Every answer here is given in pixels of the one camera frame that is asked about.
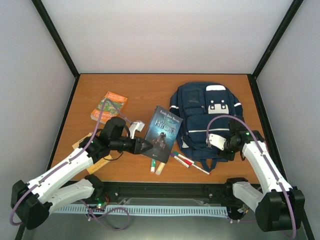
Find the Wuthering Heights teal book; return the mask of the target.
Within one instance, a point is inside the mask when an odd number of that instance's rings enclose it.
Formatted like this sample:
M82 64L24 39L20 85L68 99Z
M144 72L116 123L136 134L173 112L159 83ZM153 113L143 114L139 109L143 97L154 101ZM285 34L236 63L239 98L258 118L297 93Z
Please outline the Wuthering Heights teal book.
M182 118L157 105L144 138L153 147L142 155L166 164L182 121Z

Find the navy blue backpack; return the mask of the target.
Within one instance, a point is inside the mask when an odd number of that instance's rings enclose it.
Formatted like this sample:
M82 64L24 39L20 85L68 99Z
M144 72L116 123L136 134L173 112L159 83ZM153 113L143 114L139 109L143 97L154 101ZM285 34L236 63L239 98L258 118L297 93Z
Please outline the navy blue backpack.
M176 141L187 158L208 172L225 162L219 148L208 146L207 134L226 139L231 135L227 116L243 117L242 104L227 87L216 82L185 83L171 96L169 110L182 118Z

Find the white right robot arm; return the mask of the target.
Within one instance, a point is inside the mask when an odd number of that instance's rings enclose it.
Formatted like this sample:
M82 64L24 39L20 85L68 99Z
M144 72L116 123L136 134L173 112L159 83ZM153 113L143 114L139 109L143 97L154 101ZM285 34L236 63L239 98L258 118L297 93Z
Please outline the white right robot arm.
M243 177L229 178L225 183L229 196L241 200L254 212L263 232L296 231L302 223L304 194L284 179L257 130L250 130L238 118L231 119L228 125L231 135L224 142L221 156L233 157L239 152L250 163L261 187L254 188Z

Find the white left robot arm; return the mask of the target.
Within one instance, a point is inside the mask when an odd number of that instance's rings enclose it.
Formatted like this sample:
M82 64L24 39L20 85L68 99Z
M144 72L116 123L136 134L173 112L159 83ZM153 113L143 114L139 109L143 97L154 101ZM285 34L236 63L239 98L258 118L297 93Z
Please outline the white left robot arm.
M93 174L74 184L65 184L78 173L107 157L111 151L140 155L152 149L150 142L135 135L136 132L141 132L144 126L140 120L127 126L124 119L112 117L100 131L95 129L92 135L85 137L78 147L56 166L28 182L17 181L11 192L10 224L23 225L26 229L33 230L56 210L73 202L101 200L104 185ZM18 216L20 222L14 222L14 216Z

